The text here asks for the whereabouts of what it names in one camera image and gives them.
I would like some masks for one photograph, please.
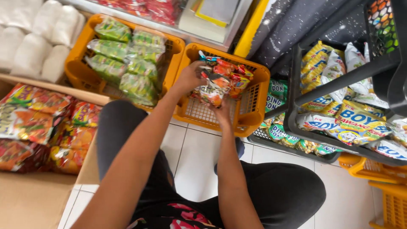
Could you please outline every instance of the yellow plastic basket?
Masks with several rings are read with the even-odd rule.
[[[260,126],[264,119],[267,91],[270,81],[269,70],[260,64],[253,63],[241,57],[233,56],[201,44],[191,43],[185,48],[175,80],[178,79],[181,71],[185,67],[199,59],[199,50],[202,50],[206,56],[221,57],[236,65],[244,64],[248,69],[254,72],[253,80],[247,86],[242,99],[234,101],[231,108],[231,118],[235,136],[249,136]],[[202,105],[199,100],[187,96],[183,96],[180,99],[173,117],[179,121],[221,131],[215,114],[206,106]]]
[[[338,161],[351,176],[392,184],[407,184],[407,166],[391,167],[348,153],[342,153]]]
[[[407,186],[369,181],[383,191],[383,225],[370,222],[375,229],[407,229]]]
[[[87,44],[89,41],[99,38],[94,31],[94,27],[103,21],[104,16],[103,14],[95,14],[89,18],[82,33],[78,37],[78,41],[65,61],[65,73],[74,88],[106,95],[114,99],[124,98],[124,94],[119,89],[108,86],[106,81],[102,80],[84,59],[85,56],[92,57],[95,55],[92,50],[87,48]],[[153,29],[145,28],[118,18],[115,19],[131,29],[142,28],[144,31],[156,33]],[[167,38],[164,62],[168,65],[168,70],[165,74],[160,98],[162,98],[173,85],[185,49],[185,42],[181,38],[165,33],[164,35]],[[136,106],[147,111],[153,109],[153,107],[150,106],[137,104]]]

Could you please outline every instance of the person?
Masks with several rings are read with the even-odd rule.
[[[193,62],[150,115],[125,100],[101,111],[97,136],[100,186],[71,229],[291,229],[325,201],[325,186],[294,164],[239,161],[227,99],[209,108],[222,129],[219,196],[193,202],[177,194],[160,150],[181,96],[206,84]]]

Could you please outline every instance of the foot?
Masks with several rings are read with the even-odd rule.
[[[243,144],[242,140],[240,140],[240,138],[238,138],[238,137],[236,137],[234,139],[234,141],[236,144],[237,156],[240,159],[241,157],[243,157],[243,154],[245,153],[245,145]],[[214,170],[215,174],[218,175],[218,163],[216,163],[213,170]]]

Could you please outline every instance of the white tile floor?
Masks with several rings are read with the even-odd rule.
[[[175,174],[178,193],[192,201],[217,195],[213,166],[218,158],[221,133],[172,120],[161,148]],[[321,209],[300,229],[365,229],[382,218],[381,190],[350,176],[339,164],[323,165],[291,154],[250,144],[246,139],[242,160],[250,163],[284,162],[307,167],[323,180],[327,197]],[[58,229],[69,229],[89,203],[97,185],[76,185]]]

